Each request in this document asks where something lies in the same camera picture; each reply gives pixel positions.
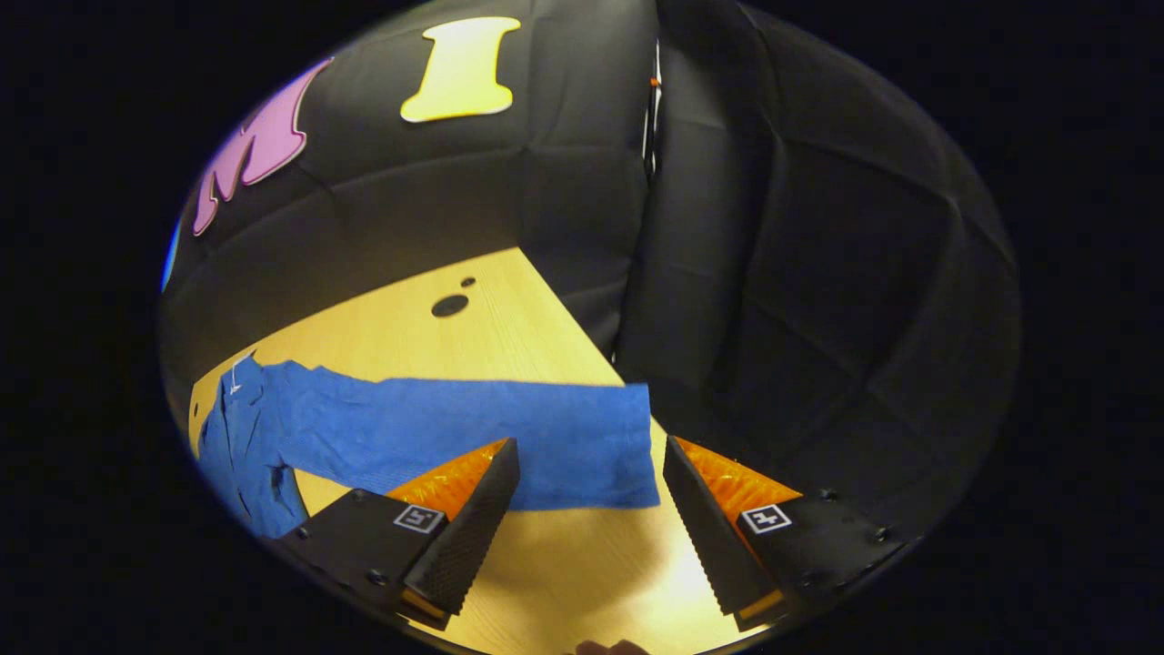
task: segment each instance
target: pink letter m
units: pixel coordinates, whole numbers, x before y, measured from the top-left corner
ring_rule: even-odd
[[[293,159],[307,144],[307,135],[298,129],[299,104],[311,80],[332,59],[315,64],[311,70],[286,85],[263,105],[250,124],[239,129],[214,156],[203,176],[198,194],[198,214],[194,216],[194,236],[210,227],[218,212],[219,198],[229,201],[240,179],[239,169],[243,157],[250,151],[250,161],[242,171],[241,179],[247,186],[255,184]]]

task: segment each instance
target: blue object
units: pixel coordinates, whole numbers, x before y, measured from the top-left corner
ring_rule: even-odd
[[[510,511],[660,503],[645,385],[365,383],[248,357],[219,383],[199,465],[255,533],[282,536],[307,519],[290,469],[388,493],[506,437],[521,467]]]
[[[173,257],[178,254],[178,233],[182,230],[182,220],[173,226],[173,236],[170,238],[170,251],[165,255],[165,270],[162,271],[162,291],[170,283],[170,272],[173,271]]]

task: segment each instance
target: hand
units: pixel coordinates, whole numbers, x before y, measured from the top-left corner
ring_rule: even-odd
[[[626,641],[619,641],[618,643],[606,648],[601,643],[595,643],[590,640],[583,641],[577,646],[574,655],[651,655],[646,650],[643,650],[638,646]]]

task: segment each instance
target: wooden table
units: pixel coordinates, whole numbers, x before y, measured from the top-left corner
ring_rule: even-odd
[[[467,277],[476,279],[462,287]],[[433,304],[469,302],[436,318]],[[299,320],[243,349],[194,385],[190,446],[219,379],[254,351],[261,365],[293,361],[368,382],[386,378],[514,380],[622,386],[610,363],[517,248],[431,270]],[[666,434],[652,419],[661,506],[511,512],[502,521],[461,614],[445,632],[418,629],[498,655],[561,655],[579,642],[629,639],[652,655],[693,654],[739,641],[662,479]],[[315,514],[348,490],[303,471]]]

